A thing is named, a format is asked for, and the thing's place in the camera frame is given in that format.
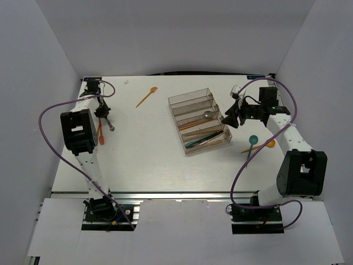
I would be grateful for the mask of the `iridescent ornate spoon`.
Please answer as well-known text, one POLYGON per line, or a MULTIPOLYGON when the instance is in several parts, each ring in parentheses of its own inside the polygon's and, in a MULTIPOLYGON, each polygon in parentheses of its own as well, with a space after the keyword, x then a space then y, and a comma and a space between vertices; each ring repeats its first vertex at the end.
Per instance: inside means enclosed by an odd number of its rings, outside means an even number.
POLYGON ((109 119, 107 117, 104 118, 109 126, 109 130, 110 131, 114 131, 115 127, 113 126, 113 124, 109 121, 109 119))

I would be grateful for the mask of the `silver spoon pink handle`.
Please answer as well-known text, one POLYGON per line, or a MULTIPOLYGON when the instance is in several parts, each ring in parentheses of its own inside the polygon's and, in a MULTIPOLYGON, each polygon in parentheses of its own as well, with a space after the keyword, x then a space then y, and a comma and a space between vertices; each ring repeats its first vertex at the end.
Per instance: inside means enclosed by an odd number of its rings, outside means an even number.
POLYGON ((178 126, 185 126, 185 125, 189 125, 192 123, 195 123, 197 121, 201 121, 201 120, 210 120, 215 116, 214 112, 212 111, 205 111, 202 115, 198 115, 195 116, 193 118, 190 118, 188 121, 184 121, 184 122, 179 122, 178 126))

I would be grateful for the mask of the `black knife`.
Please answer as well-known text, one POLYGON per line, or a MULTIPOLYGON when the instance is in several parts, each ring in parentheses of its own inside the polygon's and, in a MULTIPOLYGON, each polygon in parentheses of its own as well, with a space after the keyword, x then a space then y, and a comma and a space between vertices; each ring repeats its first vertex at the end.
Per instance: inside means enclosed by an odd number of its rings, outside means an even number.
POLYGON ((202 138, 200 138, 200 139, 198 139, 196 141, 197 142, 199 142, 199 141, 201 141, 201 142, 207 141, 207 140, 212 139, 213 137, 216 137, 216 136, 218 136, 218 135, 220 135, 222 133, 223 133, 223 130, 220 130, 220 131, 217 131, 217 132, 213 132, 213 133, 211 133, 209 135, 203 136, 202 138))

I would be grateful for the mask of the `teal plastic knife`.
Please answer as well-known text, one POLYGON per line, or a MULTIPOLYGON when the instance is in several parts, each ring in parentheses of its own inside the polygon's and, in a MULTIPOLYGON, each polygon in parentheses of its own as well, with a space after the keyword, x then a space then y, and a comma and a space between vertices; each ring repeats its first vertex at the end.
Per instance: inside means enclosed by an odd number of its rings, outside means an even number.
POLYGON ((187 149, 193 148, 193 147, 195 147, 195 146, 197 146, 197 145, 199 145, 199 144, 202 144, 203 142, 201 142, 201 141, 197 142, 197 141, 195 140, 195 141, 192 141, 192 142, 187 143, 187 144, 185 145, 185 147, 186 147, 187 149))

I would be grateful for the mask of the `silver knife pink handle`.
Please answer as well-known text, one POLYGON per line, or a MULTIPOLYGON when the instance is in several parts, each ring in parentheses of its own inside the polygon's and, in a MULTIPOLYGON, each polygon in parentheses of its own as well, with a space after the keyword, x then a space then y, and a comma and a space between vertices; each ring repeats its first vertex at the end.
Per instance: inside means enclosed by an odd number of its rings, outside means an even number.
POLYGON ((219 145, 224 145, 228 144, 231 141, 231 138, 216 138, 216 139, 210 139, 204 142, 197 142, 191 145, 186 146, 187 149, 193 149, 193 148, 198 148, 198 147, 210 147, 210 146, 219 146, 219 145))

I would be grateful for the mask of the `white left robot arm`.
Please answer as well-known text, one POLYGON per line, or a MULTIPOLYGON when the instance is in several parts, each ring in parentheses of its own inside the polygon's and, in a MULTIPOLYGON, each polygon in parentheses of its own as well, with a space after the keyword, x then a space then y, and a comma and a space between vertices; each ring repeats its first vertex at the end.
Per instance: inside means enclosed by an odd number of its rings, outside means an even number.
POLYGON ((79 96, 81 101, 71 111, 60 115, 65 146, 89 176, 85 181, 91 201, 99 200, 103 193, 109 192, 97 159, 97 146, 104 143, 101 120, 106 119, 110 112, 101 95, 102 84, 99 79, 88 79, 84 92, 79 96))

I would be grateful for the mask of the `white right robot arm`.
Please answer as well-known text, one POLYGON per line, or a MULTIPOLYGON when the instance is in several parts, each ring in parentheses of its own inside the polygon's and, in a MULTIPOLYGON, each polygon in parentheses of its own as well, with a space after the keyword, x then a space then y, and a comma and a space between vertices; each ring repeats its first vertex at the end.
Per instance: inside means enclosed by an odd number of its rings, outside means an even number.
POLYGON ((268 205, 280 205, 291 197, 321 195, 327 168, 327 155, 311 147, 296 129, 289 110, 279 105, 277 88, 261 87, 258 104, 249 104, 245 92, 234 86, 231 97, 235 103, 226 111, 222 123, 233 128, 246 120, 259 120, 273 133, 284 155, 276 182, 258 191, 249 213, 255 220, 262 220, 269 213, 268 205))

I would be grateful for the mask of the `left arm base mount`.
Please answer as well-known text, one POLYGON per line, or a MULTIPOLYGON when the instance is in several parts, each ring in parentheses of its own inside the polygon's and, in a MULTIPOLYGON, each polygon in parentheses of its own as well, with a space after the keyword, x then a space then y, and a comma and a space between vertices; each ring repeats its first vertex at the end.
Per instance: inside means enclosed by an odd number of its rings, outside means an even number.
POLYGON ((133 204, 120 204, 120 208, 103 196, 99 199, 86 199, 82 231, 134 231, 137 225, 133 204))

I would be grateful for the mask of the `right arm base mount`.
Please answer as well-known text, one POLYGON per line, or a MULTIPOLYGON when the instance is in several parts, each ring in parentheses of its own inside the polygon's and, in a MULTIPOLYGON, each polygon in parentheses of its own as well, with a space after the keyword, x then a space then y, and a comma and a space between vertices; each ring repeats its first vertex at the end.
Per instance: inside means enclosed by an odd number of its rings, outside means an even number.
POLYGON ((243 209, 234 204, 226 206, 231 216, 233 235, 283 234, 284 226, 279 208, 243 209))

